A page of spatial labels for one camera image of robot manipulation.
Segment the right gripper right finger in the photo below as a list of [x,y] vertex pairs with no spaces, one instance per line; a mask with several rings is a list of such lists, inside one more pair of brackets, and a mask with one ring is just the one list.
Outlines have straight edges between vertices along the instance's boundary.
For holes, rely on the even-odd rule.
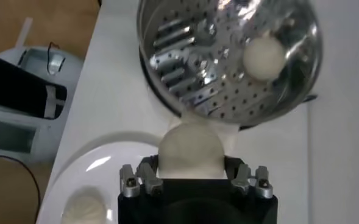
[[272,198],[273,186],[269,181],[269,170],[266,166],[258,166],[255,174],[240,158],[224,157],[224,170],[231,184],[247,195],[252,191],[258,198]]

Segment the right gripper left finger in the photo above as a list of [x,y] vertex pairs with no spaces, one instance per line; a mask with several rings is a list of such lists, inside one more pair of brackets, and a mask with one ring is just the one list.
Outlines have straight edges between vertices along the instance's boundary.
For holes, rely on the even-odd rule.
[[130,164],[125,164],[119,170],[120,192],[126,198],[141,195],[141,187],[150,196],[158,196],[163,192],[163,180],[157,176],[158,155],[144,157],[136,172]]

